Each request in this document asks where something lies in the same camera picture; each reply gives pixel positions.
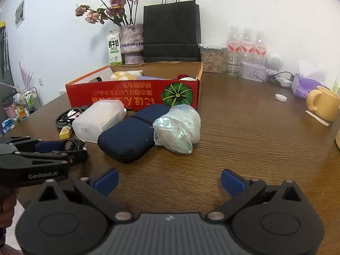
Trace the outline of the person's left hand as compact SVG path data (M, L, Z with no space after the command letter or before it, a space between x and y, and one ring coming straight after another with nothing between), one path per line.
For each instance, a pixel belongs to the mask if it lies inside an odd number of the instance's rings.
M11 192L3 199L2 210L0 214L1 228L8 228L13 223L14 208L17 204L17 194L19 189L12 189Z

